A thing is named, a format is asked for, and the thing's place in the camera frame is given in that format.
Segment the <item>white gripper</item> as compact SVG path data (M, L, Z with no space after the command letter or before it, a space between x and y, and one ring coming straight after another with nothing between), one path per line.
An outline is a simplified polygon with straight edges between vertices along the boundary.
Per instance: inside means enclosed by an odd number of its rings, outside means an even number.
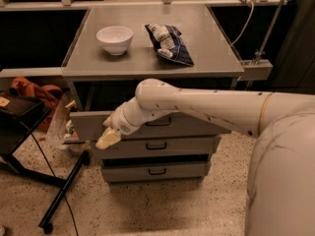
M124 102L103 121L103 126L107 129L97 140L95 146L98 149L106 149L119 143L121 135L131 135L140 128L139 121L139 104L134 101Z

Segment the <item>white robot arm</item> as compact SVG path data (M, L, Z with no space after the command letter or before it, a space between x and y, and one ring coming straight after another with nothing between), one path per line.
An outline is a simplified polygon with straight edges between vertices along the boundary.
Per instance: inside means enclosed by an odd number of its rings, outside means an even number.
M171 112L257 140L247 177L245 236L315 236L314 95L177 88L146 79L103 122L96 147L115 145Z

